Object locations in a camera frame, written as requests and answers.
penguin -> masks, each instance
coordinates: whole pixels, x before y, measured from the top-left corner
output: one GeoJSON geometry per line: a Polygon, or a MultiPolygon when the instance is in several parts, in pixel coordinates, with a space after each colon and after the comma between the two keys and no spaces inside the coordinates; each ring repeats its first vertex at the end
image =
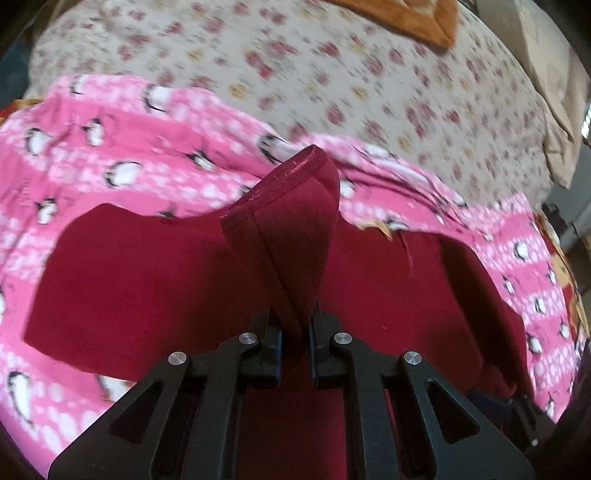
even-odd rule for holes
{"type": "Polygon", "coordinates": [[[37,222],[39,225],[47,225],[57,213],[55,198],[46,198],[41,202],[35,202],[35,207],[37,208],[37,222]]]}
{"type": "Polygon", "coordinates": [[[542,353],[542,344],[540,343],[540,340],[533,335],[530,335],[529,333],[525,334],[527,336],[527,344],[530,348],[530,352],[531,353],[542,353]]]}
{"type": "Polygon", "coordinates": [[[546,305],[544,303],[544,299],[537,298],[534,302],[535,304],[535,311],[541,313],[542,315],[546,314],[546,305]]]}
{"type": "Polygon", "coordinates": [[[570,328],[569,326],[562,320],[560,322],[560,328],[558,329],[558,334],[565,340],[570,338],[570,328]]]}
{"type": "Polygon", "coordinates": [[[191,160],[195,166],[206,171],[215,171],[216,166],[202,150],[193,150],[193,153],[185,153],[185,157],[191,160]]]}
{"type": "Polygon", "coordinates": [[[556,272],[552,268],[548,269],[546,276],[552,285],[556,285],[556,272]]]}
{"type": "Polygon", "coordinates": [[[162,212],[158,212],[156,214],[156,216],[158,217],[162,217],[162,218],[178,218],[175,214],[176,212],[176,206],[174,203],[171,203],[170,206],[168,207],[168,210],[164,210],[162,212]]]}
{"type": "Polygon", "coordinates": [[[119,401],[135,385],[134,382],[106,377],[105,375],[97,375],[96,378],[104,392],[103,400],[113,403],[119,401]]]}
{"type": "Polygon", "coordinates": [[[113,163],[104,174],[107,186],[110,188],[132,185],[142,168],[136,161],[118,161],[113,163]]]}
{"type": "Polygon", "coordinates": [[[281,143],[286,144],[287,142],[272,134],[263,135],[259,139],[258,149],[273,165],[279,165],[284,160],[287,160],[286,158],[281,160],[277,157],[277,145],[281,143]]]}
{"type": "Polygon", "coordinates": [[[552,398],[552,395],[550,395],[550,399],[548,400],[548,403],[546,403],[546,415],[548,415],[551,419],[554,419],[554,407],[556,406],[556,402],[554,401],[554,399],[552,398]]]}
{"type": "Polygon", "coordinates": [[[527,260],[530,257],[530,253],[527,251],[527,245],[523,240],[519,240],[513,244],[513,253],[516,258],[520,260],[527,260]]]}
{"type": "Polygon", "coordinates": [[[143,101],[146,109],[167,113],[167,106],[172,94],[172,88],[160,85],[148,85],[144,90],[143,101]]]}
{"type": "Polygon", "coordinates": [[[503,275],[503,286],[505,287],[505,290],[507,292],[509,292],[509,295],[515,295],[515,287],[513,286],[513,284],[511,283],[511,280],[509,280],[506,276],[503,275]]]}
{"type": "Polygon", "coordinates": [[[396,230],[408,230],[408,225],[395,219],[384,220],[386,226],[393,232],[396,230]]]}
{"type": "Polygon", "coordinates": [[[100,118],[93,118],[82,130],[86,132],[86,143],[91,147],[100,147],[105,142],[105,127],[100,118]]]}
{"type": "Polygon", "coordinates": [[[43,152],[51,139],[52,136],[40,128],[29,128],[25,133],[25,149],[30,155],[36,157],[43,152]]]}
{"type": "Polygon", "coordinates": [[[85,75],[77,75],[70,82],[70,93],[72,95],[82,95],[80,87],[82,87],[82,80],[84,79],[84,77],[85,75]]]}
{"type": "Polygon", "coordinates": [[[4,314],[6,313],[6,297],[4,296],[4,291],[2,287],[0,287],[0,325],[4,320],[4,314]]]}
{"type": "Polygon", "coordinates": [[[340,195],[346,199],[350,199],[355,194],[355,185],[349,179],[342,179],[340,181],[340,195]]]}
{"type": "Polygon", "coordinates": [[[29,425],[33,425],[31,421],[31,378],[21,372],[10,372],[7,389],[18,415],[29,425]]]}

white polka dots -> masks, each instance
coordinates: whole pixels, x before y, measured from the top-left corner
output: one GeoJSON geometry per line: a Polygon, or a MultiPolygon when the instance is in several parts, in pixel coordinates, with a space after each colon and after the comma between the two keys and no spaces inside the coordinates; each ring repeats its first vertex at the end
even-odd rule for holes
{"type": "Polygon", "coordinates": [[[49,385],[49,396],[54,402],[61,402],[64,399],[64,391],[61,385],[57,383],[49,385]]]}
{"type": "Polygon", "coordinates": [[[80,428],[82,428],[82,431],[90,427],[94,422],[97,421],[98,418],[99,415],[97,412],[86,410],[80,418],[80,428]]]}
{"type": "Polygon", "coordinates": [[[59,435],[48,425],[45,425],[41,429],[41,435],[45,441],[46,447],[49,448],[53,453],[59,455],[64,447],[61,445],[59,435]]]}
{"type": "Polygon", "coordinates": [[[58,426],[60,428],[61,435],[68,441],[72,442],[78,437],[78,427],[74,418],[68,413],[62,413],[60,415],[58,426]]]}

dark red towel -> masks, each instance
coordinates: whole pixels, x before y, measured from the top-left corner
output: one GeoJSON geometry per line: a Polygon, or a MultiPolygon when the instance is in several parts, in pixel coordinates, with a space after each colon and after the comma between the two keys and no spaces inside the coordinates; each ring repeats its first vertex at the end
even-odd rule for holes
{"type": "Polygon", "coordinates": [[[25,341],[138,380],[172,351],[217,348],[272,303],[299,363],[279,391],[248,394],[246,479],[346,477],[340,394],[311,392],[298,357],[318,296],[346,331],[385,353],[421,352],[461,391],[531,393],[521,318],[476,255],[439,235],[360,231],[338,215],[338,189],[311,147],[220,212],[160,219],[101,205],[60,237],[25,341]]]}

pink flower print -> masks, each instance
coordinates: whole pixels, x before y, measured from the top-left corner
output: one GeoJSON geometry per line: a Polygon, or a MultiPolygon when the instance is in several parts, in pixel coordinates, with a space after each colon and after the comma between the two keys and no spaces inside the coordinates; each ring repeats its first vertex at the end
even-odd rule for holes
{"type": "Polygon", "coordinates": [[[460,123],[460,115],[455,110],[448,112],[445,118],[454,124],[460,123]]]}
{"type": "Polygon", "coordinates": [[[129,36],[129,43],[131,43],[136,48],[142,46],[144,43],[150,43],[150,40],[151,39],[149,36],[138,33],[129,36]]]}
{"type": "Polygon", "coordinates": [[[144,17],[146,16],[145,12],[140,12],[138,10],[132,10],[129,12],[129,16],[138,22],[141,22],[144,17]]]}
{"type": "Polygon", "coordinates": [[[325,73],[317,73],[316,81],[321,85],[326,85],[329,82],[329,77],[325,73]]]}
{"type": "Polygon", "coordinates": [[[206,76],[198,76],[198,77],[193,77],[191,79],[191,87],[195,87],[195,88],[204,88],[206,90],[211,90],[212,86],[211,83],[213,82],[213,80],[210,77],[206,77],[206,76]]]}
{"type": "Polygon", "coordinates": [[[268,110],[275,103],[275,100],[275,95],[265,95],[259,99],[258,106],[261,110],[268,110]]]}
{"type": "Polygon", "coordinates": [[[256,51],[247,51],[244,54],[244,59],[251,67],[258,67],[261,63],[261,56],[256,51]]]}
{"type": "Polygon", "coordinates": [[[171,23],[168,28],[166,29],[166,33],[168,34],[176,34],[181,33],[183,31],[183,26],[179,22],[171,23]]]}
{"type": "Polygon", "coordinates": [[[232,11],[234,15],[248,15],[248,5],[244,2],[236,2],[232,11]]]}
{"type": "Polygon", "coordinates": [[[278,12],[273,13],[273,16],[271,17],[271,21],[275,25],[283,25],[285,23],[285,19],[286,19],[286,16],[283,14],[280,14],[278,12]]]}
{"type": "Polygon", "coordinates": [[[427,49],[420,43],[415,42],[414,51],[417,52],[420,57],[425,58],[427,56],[427,49]]]}
{"type": "Polygon", "coordinates": [[[259,67],[259,76],[265,80],[267,80],[269,77],[271,77],[274,73],[275,73],[275,70],[273,70],[271,67],[269,67],[269,65],[267,65],[266,63],[263,63],[259,67]]]}
{"type": "Polygon", "coordinates": [[[404,58],[402,57],[402,54],[396,50],[396,48],[391,48],[390,49],[390,61],[395,63],[396,65],[404,65],[404,58]]]}
{"type": "Polygon", "coordinates": [[[320,50],[329,57],[337,57],[339,55],[339,48],[332,42],[325,43],[320,47],[320,50]]]}
{"type": "Polygon", "coordinates": [[[173,82],[174,82],[174,77],[168,70],[160,73],[158,75],[158,77],[156,78],[156,83],[158,83],[158,85],[161,85],[163,87],[170,87],[173,84],[173,82]]]}
{"type": "Polygon", "coordinates": [[[205,13],[205,9],[203,8],[203,5],[202,5],[202,4],[198,4],[197,2],[193,2],[193,3],[191,4],[191,9],[193,9],[193,11],[194,11],[196,14],[202,14],[202,13],[205,13]]]}
{"type": "Polygon", "coordinates": [[[326,118],[333,125],[340,125],[345,120],[343,112],[334,103],[326,111],[326,118]]]}
{"type": "Polygon", "coordinates": [[[117,48],[117,53],[121,60],[128,61],[131,60],[134,56],[131,54],[131,50],[129,49],[129,45],[121,45],[117,48]]]}
{"type": "Polygon", "coordinates": [[[365,133],[375,140],[384,141],[384,129],[372,120],[365,122],[365,133]]]}
{"type": "Polygon", "coordinates": [[[381,77],[384,73],[384,64],[373,55],[366,57],[363,65],[376,77],[381,77]]]}
{"type": "Polygon", "coordinates": [[[298,122],[298,123],[291,126],[290,131],[287,135],[287,138],[289,139],[290,142],[295,143],[301,137],[303,137],[307,134],[308,134],[308,130],[306,130],[304,125],[302,125],[301,123],[298,122]]]}
{"type": "Polygon", "coordinates": [[[219,17],[211,17],[205,24],[205,31],[209,33],[218,33],[224,26],[224,20],[219,17]]]}

cartoon character print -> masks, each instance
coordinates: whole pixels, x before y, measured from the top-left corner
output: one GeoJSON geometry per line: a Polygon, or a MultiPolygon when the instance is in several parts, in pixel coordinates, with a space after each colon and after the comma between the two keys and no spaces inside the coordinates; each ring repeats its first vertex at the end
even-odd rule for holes
{"type": "Polygon", "coordinates": [[[542,349],[542,344],[540,342],[540,339],[537,338],[534,335],[530,335],[529,333],[525,333],[525,335],[527,336],[527,345],[530,349],[530,352],[535,354],[539,354],[543,352],[542,349]]]}
{"type": "Polygon", "coordinates": [[[273,165],[289,160],[296,153],[289,151],[289,146],[288,142],[272,134],[263,135],[258,141],[258,149],[273,165]]]}
{"type": "Polygon", "coordinates": [[[37,223],[47,225],[57,213],[57,202],[55,198],[46,198],[35,202],[35,208],[37,209],[37,223]]]}
{"type": "Polygon", "coordinates": [[[142,100],[146,110],[167,113],[168,103],[173,89],[160,85],[148,85],[144,90],[142,100]]]}
{"type": "Polygon", "coordinates": [[[135,183],[141,168],[141,163],[136,161],[118,161],[103,176],[109,188],[126,187],[135,183]]]}
{"type": "Polygon", "coordinates": [[[72,95],[82,95],[82,84],[86,75],[77,75],[70,82],[70,93],[72,95]]]}
{"type": "Polygon", "coordinates": [[[52,136],[40,128],[32,127],[25,133],[25,150],[29,155],[38,157],[45,150],[52,136]]]}
{"type": "Polygon", "coordinates": [[[97,375],[96,378],[103,389],[103,400],[112,403],[119,401],[135,385],[134,382],[105,375],[97,375]]]}
{"type": "Polygon", "coordinates": [[[185,153],[184,155],[191,160],[196,167],[202,170],[214,171],[216,169],[216,166],[211,160],[209,160],[207,154],[202,150],[193,150],[192,153],[185,153]]]}
{"type": "Polygon", "coordinates": [[[550,399],[546,402],[545,411],[546,415],[548,415],[551,419],[554,420],[554,408],[556,406],[556,402],[552,398],[551,394],[548,394],[548,396],[550,397],[550,399]]]}
{"type": "Polygon", "coordinates": [[[565,340],[570,338],[570,327],[561,319],[560,326],[558,327],[558,334],[565,340]]]}
{"type": "Polygon", "coordinates": [[[156,213],[156,216],[168,219],[178,218],[176,211],[177,206],[174,203],[171,203],[166,210],[156,213]]]}
{"type": "Polygon", "coordinates": [[[522,261],[526,261],[530,257],[530,253],[527,250],[527,244],[523,240],[516,241],[513,244],[513,253],[516,258],[522,261]]]}
{"type": "Polygon", "coordinates": [[[340,195],[346,199],[350,199],[355,195],[355,185],[347,177],[340,181],[340,195]]]}
{"type": "Polygon", "coordinates": [[[8,374],[6,385],[18,416],[29,425],[33,425],[31,420],[31,378],[22,372],[13,371],[8,374]]]}

